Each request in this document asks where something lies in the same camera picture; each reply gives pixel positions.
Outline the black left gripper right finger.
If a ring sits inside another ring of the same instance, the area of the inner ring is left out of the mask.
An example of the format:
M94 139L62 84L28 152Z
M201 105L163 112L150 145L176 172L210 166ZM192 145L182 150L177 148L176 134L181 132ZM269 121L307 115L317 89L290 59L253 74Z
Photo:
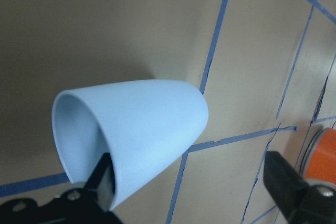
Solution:
M335 184L304 179L276 151L267 151L263 183L287 223L335 223Z

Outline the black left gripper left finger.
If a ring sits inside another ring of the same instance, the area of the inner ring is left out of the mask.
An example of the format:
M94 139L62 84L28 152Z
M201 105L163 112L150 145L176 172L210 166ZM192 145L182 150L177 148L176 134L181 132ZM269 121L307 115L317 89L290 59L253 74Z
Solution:
M115 193L112 159L103 153L88 180L38 206L31 198L1 205L1 223L121 223L110 211Z

